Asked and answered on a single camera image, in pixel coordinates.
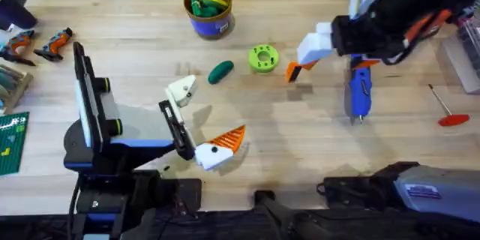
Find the power tool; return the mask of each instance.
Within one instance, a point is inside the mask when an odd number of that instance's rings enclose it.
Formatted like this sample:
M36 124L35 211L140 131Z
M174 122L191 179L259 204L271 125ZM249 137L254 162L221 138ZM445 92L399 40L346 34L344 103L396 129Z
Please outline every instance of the power tool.
M361 67L362 62L361 55L352 55L352 61L350 62L351 79L349 81L352 117L353 119L360 119L360 123L363 123L372 106L370 68Z
M0 56L9 62L35 66L34 62L21 57L17 52L19 47L27 47L30 44L34 33L35 31L33 30L27 30L12 37L7 44L0 49Z
M37 56L41 56L48 61L57 62L63 59L63 57L59 54L59 49L63 47L68 40L74 35L72 29L66 28L61 30L52 38L47 45L43 46L42 49L35 49L33 52Z

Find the green object in cup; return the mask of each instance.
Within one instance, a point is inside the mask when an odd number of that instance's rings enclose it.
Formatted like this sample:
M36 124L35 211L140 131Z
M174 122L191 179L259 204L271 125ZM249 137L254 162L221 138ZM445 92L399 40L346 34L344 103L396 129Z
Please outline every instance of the green object in cup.
M219 14L218 9L215 7L203 7L200 4L200 0L190 0L190 2L192 3L192 12L195 16L202 18L210 18L215 17Z
M200 5L200 0L190 0L192 3L192 12L193 15L202 17L202 6Z

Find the paper label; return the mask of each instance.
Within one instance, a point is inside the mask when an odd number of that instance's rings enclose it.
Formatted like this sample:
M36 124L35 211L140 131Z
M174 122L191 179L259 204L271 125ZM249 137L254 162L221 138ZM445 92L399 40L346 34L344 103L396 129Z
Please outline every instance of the paper label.
M405 190L410 197L421 197L429 199L442 199L438 189L426 184L405 184Z

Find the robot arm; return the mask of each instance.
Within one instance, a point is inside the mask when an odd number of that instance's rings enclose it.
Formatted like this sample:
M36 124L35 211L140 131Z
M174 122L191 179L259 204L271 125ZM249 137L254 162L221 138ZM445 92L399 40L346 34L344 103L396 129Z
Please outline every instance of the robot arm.
M302 68L310 69L334 50L339 56L358 54L399 64L419 41L474 1L350 0L350 16L335 17L330 28L321 22L316 33L304 38L297 49L298 62L290 64L286 77L295 81Z

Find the metal screwdriver shaft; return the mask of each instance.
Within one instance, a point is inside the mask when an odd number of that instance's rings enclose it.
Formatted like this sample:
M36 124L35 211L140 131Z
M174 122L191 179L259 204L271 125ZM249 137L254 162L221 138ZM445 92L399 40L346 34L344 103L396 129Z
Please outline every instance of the metal screwdriver shaft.
M442 118L438 121L439 125L441 125L442 127L451 127L451 126L454 126L454 125L463 124L464 122L467 122L470 119L470 116L468 116L468 115L454 115L454 114L452 114L452 112L447 107L445 102L443 102L443 100L440 98L440 96L434 90L434 87L431 84L429 84L428 87L430 87L430 90L435 95L435 98L440 102L440 104L443 107L443 110L445 110L445 112L447 113L446 117L444 117L444 118Z
M449 116L452 115L452 112L450 111L450 109L447 107L447 105L445 104L445 102L443 102L443 100L440 98L440 96L437 94L437 92L435 91L434 87L431 85L431 84L428 84L428 87L430 87L430 90L432 91L432 93L435 95L435 98L438 100L438 102L440 102L440 104L442 105L443 109L447 112L447 114Z

